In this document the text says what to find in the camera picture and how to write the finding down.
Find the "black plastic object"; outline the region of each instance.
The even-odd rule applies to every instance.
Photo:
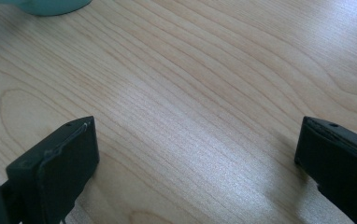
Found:
[[[304,117],[295,153],[318,189],[357,223],[357,134],[322,119]]]
[[[66,123],[7,167],[0,223],[60,223],[98,162],[93,117]]]

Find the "wood grain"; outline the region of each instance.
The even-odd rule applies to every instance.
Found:
[[[305,115],[357,132],[357,1],[0,5],[0,183],[88,115],[101,162],[68,223],[350,223],[293,155]]]

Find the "light wood surface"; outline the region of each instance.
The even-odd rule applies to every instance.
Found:
[[[357,132],[357,1],[0,5],[0,184],[89,115],[101,162],[68,223],[351,223],[293,156],[305,115]]]

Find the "teal cup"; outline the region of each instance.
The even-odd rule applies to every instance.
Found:
[[[57,16],[85,7],[92,0],[0,0],[37,16]]]

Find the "teal object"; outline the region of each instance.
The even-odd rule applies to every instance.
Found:
[[[57,16],[85,7],[92,0],[0,0],[37,16]]]

